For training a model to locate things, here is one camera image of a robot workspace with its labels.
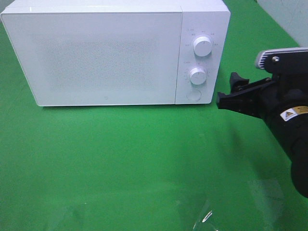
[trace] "yellow warning sticker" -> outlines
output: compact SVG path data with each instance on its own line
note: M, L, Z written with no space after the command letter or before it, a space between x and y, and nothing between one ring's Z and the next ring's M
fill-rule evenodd
M288 121L294 118L295 116L298 116L300 114L306 114L306 113L308 113L307 106L297 106L297 107L293 107L293 108L289 108L288 110L285 110L284 112L280 114L280 116L284 121Z

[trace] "green surface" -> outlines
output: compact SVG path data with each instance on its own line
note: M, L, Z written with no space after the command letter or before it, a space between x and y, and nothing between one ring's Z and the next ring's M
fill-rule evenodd
M269 76L260 50L297 46L254 1L225 2L214 97L232 71ZM214 102L38 107L3 25L0 106L1 231L308 230L308 201L259 119Z

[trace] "microwave door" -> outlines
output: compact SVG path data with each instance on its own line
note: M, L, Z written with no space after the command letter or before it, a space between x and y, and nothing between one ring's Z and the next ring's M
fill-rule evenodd
M181 12L2 18L38 105L175 103Z

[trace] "white knob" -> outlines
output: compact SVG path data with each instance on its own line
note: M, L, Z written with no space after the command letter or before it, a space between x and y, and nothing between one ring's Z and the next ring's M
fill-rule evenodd
M194 53L198 56L207 56L211 53L213 41L210 37L202 36L193 42Z
M199 67L194 68L191 70L190 74L191 82L194 85L200 85L203 84L206 81L207 78L207 70L201 69Z

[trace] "white microwave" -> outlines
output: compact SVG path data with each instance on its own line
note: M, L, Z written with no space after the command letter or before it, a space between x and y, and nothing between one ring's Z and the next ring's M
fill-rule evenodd
M39 106L210 103L221 0L16 0L6 32Z

